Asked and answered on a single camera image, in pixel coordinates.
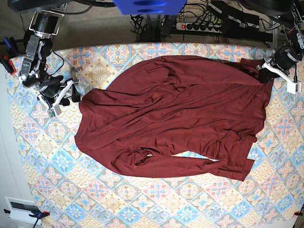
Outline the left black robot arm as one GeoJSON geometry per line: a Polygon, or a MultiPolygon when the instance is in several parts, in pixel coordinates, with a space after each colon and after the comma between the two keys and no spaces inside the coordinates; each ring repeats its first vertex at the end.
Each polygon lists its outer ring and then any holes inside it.
{"type": "Polygon", "coordinates": [[[304,57],[304,34],[301,31],[301,26],[304,25],[304,10],[294,3],[288,13],[279,13],[269,18],[284,28],[288,43],[278,48],[270,58],[265,58],[263,64],[257,66],[257,70],[265,68],[288,81],[289,70],[296,68],[297,63],[304,57]]]}

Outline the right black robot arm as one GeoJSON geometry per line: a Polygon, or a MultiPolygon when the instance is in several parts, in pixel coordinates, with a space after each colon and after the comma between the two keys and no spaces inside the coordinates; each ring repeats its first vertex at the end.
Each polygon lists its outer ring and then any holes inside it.
{"type": "Polygon", "coordinates": [[[60,10],[35,12],[24,37],[26,51],[19,80],[24,87],[38,91],[39,98],[49,108],[81,100],[76,79],[64,80],[62,75],[48,72],[47,57],[55,54],[52,39],[58,34],[63,18],[64,12],[60,10]]]}

